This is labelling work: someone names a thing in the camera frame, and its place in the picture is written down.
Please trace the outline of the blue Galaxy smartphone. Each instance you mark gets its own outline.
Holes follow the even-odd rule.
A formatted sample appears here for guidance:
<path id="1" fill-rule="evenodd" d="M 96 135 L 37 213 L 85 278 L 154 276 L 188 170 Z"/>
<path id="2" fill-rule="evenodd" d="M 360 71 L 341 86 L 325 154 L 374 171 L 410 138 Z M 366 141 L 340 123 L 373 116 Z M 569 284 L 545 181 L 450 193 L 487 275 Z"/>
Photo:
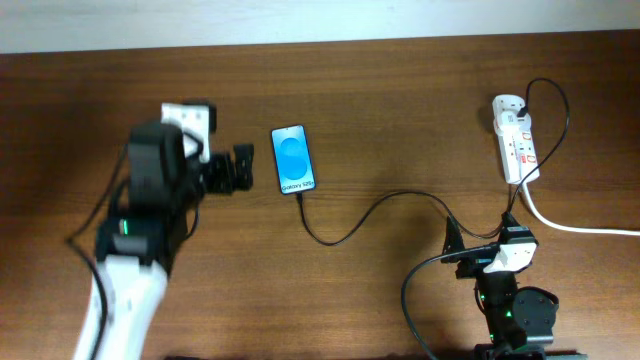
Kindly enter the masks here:
<path id="1" fill-rule="evenodd" d="M 276 128 L 271 141 L 280 192 L 301 193 L 316 188 L 316 179 L 303 125 Z"/>

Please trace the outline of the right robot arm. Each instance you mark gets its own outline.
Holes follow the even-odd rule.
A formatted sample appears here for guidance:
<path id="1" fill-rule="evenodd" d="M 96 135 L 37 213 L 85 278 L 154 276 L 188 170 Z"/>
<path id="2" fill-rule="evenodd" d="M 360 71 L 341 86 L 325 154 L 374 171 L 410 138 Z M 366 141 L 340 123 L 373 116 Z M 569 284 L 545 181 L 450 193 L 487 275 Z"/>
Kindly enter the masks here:
<path id="1" fill-rule="evenodd" d="M 559 308 L 556 295 L 538 287 L 521 287 L 516 275 L 532 265 L 538 241 L 515 218 L 502 215 L 498 240 L 467 249 L 461 226 L 449 218 L 443 246 L 445 263 L 455 263 L 456 278 L 475 281 L 476 305 L 488 327 L 489 344 L 474 347 L 476 359 L 544 359 L 554 341 Z"/>

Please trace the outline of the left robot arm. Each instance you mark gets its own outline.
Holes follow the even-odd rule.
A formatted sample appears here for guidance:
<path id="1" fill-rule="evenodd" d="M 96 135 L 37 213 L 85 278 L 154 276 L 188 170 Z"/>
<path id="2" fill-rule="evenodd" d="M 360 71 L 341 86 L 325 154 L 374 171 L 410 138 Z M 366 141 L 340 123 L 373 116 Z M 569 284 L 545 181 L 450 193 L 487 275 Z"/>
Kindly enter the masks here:
<path id="1" fill-rule="evenodd" d="M 112 178 L 100 199 L 107 216 L 84 259 L 92 285 L 75 358 L 140 358 L 176 255 L 198 226 L 187 214 L 208 194 L 251 189 L 253 145 L 202 161 L 207 138 L 170 123 L 132 129 L 120 156 L 130 174 Z"/>

